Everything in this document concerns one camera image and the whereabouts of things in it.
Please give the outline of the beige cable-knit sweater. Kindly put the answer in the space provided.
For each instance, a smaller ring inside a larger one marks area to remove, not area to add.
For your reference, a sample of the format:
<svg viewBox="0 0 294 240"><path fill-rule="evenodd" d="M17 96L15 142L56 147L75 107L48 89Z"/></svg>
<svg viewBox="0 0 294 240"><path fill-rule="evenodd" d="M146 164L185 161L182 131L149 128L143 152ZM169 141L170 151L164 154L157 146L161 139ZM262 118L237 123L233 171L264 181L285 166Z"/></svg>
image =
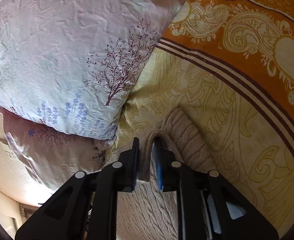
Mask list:
<svg viewBox="0 0 294 240"><path fill-rule="evenodd" d="M97 173L88 239L208 239L203 182L214 168L176 108Z"/></svg>

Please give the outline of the pink floral pillow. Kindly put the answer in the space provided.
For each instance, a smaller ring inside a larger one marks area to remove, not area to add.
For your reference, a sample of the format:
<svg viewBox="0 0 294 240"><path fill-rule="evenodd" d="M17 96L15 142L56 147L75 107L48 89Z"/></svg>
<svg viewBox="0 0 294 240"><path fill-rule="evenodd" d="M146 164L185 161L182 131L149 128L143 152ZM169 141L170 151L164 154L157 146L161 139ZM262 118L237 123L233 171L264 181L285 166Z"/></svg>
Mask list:
<svg viewBox="0 0 294 240"><path fill-rule="evenodd" d="M29 175L51 190L60 188L75 172L94 173L105 164L114 140L65 134L0 108L7 144Z"/></svg>

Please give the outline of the wooden headboard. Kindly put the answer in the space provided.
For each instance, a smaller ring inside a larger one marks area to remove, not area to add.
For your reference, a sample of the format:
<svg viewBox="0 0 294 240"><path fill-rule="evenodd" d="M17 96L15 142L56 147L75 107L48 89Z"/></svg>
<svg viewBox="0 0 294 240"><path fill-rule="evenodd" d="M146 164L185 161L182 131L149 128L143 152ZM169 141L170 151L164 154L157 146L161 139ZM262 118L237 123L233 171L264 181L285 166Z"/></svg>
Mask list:
<svg viewBox="0 0 294 240"><path fill-rule="evenodd" d="M37 209L37 206L19 203L0 191L0 225L10 239L15 239L18 229Z"/></svg>

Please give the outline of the yellow patterned bed cover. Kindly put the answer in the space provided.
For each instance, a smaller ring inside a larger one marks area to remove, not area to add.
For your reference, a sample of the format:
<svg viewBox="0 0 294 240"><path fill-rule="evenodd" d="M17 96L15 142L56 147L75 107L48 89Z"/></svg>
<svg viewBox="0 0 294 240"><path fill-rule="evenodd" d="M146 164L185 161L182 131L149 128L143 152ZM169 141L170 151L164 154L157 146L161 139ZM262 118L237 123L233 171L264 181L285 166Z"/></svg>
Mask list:
<svg viewBox="0 0 294 240"><path fill-rule="evenodd" d="M107 158L176 107L284 237L294 224L294 0L186 0L129 94Z"/></svg>

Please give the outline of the lavender floral pillow underneath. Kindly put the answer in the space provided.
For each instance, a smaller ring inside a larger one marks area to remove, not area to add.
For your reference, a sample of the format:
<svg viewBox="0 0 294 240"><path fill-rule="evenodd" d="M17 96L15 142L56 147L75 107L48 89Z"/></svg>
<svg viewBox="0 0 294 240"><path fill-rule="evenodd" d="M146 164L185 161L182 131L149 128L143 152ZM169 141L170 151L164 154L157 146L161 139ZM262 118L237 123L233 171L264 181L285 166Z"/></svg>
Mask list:
<svg viewBox="0 0 294 240"><path fill-rule="evenodd" d="M0 0L0 107L114 137L123 104L186 0Z"/></svg>

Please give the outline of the white wall socket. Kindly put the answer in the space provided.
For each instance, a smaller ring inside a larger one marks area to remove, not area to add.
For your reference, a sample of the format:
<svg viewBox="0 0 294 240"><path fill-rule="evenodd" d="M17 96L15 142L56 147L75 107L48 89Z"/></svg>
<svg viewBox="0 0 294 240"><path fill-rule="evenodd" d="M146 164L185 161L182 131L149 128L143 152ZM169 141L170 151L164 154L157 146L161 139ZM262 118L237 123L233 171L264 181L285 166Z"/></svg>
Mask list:
<svg viewBox="0 0 294 240"><path fill-rule="evenodd" d="M17 156L11 151L8 142L0 139L0 144L2 148L4 149L5 153L8 155L9 159L15 159L17 160Z"/></svg>

